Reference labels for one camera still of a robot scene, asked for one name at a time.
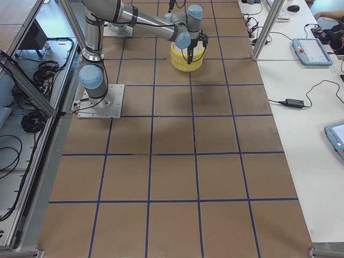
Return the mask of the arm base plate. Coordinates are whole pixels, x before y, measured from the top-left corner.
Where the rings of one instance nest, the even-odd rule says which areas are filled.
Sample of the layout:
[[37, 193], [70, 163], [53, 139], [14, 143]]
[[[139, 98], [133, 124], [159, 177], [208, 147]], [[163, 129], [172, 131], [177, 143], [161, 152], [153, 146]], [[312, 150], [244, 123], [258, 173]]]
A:
[[83, 98], [87, 98], [87, 100], [81, 103], [81, 110], [77, 117], [80, 119], [120, 118], [124, 91], [124, 84], [110, 84], [105, 98], [95, 105], [99, 100], [89, 98], [87, 91], [84, 90]]
[[131, 38], [133, 36], [133, 28], [126, 24], [113, 24], [106, 22], [104, 25], [103, 36], [114, 38]]

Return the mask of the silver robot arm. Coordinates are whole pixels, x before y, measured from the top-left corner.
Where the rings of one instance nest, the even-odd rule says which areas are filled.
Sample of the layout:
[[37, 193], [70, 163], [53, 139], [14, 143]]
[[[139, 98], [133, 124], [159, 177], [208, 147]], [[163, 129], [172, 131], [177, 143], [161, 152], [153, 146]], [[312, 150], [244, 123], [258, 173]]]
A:
[[208, 36], [201, 29], [203, 9], [191, 5], [185, 12], [172, 12], [159, 18], [122, 1], [83, 1], [85, 6], [85, 46], [82, 49], [79, 79], [91, 106], [111, 103], [109, 83], [104, 65], [104, 28], [112, 37], [131, 37], [135, 27], [175, 43], [186, 49], [188, 64], [195, 61], [194, 49], [199, 42], [207, 47]]

